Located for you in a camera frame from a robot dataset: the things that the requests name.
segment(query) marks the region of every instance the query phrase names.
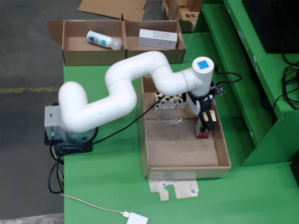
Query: white adapter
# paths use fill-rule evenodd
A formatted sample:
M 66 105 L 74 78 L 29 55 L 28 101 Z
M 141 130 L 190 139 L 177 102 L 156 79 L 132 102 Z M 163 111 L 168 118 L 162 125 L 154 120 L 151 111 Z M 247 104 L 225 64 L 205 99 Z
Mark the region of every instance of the white adapter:
M 145 216 L 141 216 L 136 213 L 127 211 L 124 211 L 122 216 L 128 218 L 127 224 L 147 224 L 149 219 Z

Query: concrete floor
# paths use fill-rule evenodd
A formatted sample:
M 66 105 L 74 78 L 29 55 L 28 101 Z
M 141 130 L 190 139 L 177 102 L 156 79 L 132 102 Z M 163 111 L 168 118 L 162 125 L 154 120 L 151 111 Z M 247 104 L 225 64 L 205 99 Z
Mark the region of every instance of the concrete floor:
M 111 19 L 77 11 L 80 2 L 0 0 L 0 220 L 63 212 L 63 199 L 48 191 L 53 160 L 43 144 L 44 107 L 63 83 L 47 21 Z M 144 20 L 165 19 L 161 1 L 149 0 Z

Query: black monitor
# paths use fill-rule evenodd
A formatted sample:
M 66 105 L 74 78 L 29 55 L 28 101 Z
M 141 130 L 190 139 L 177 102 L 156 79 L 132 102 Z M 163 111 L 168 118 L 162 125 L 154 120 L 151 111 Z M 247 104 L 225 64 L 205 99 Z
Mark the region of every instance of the black monitor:
M 243 0 L 267 53 L 299 53 L 298 0 Z

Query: robotic arm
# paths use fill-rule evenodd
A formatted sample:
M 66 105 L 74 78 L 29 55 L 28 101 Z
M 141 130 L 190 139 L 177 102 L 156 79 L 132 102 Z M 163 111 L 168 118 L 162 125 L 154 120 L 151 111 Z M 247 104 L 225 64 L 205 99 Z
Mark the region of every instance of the robotic arm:
M 215 96 L 213 70 L 214 63 L 211 59 L 198 57 L 191 68 L 173 72 L 165 55 L 158 51 L 149 51 L 122 60 L 112 65 L 106 73 L 105 82 L 109 92 L 106 98 L 89 104 L 86 92 L 80 84 L 67 82 L 61 86 L 58 94 L 59 106 L 55 106 L 58 121 L 53 121 L 53 106 L 45 109 L 47 136 L 49 140 L 52 138 L 62 139 L 64 142 L 87 142 L 94 135 L 96 127 L 123 117 L 135 108 L 137 95 L 132 81 L 146 75 L 152 76 L 156 88 L 163 95 L 187 93 L 187 101 L 192 111 L 199 115 L 203 123 L 205 121 L 201 111 L 206 111 L 209 115 Z M 210 122 L 210 125 L 212 126 L 206 128 L 213 129 L 213 122 Z

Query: white bottle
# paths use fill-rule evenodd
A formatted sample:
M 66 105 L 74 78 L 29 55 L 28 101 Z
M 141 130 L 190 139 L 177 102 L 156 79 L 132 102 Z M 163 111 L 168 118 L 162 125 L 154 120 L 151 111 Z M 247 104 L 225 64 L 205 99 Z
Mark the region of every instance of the white bottle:
M 120 50 L 122 47 L 122 40 L 115 37 L 106 36 L 93 31 L 87 33 L 87 40 L 90 43 L 102 46 L 104 48 L 111 48 L 112 50 Z

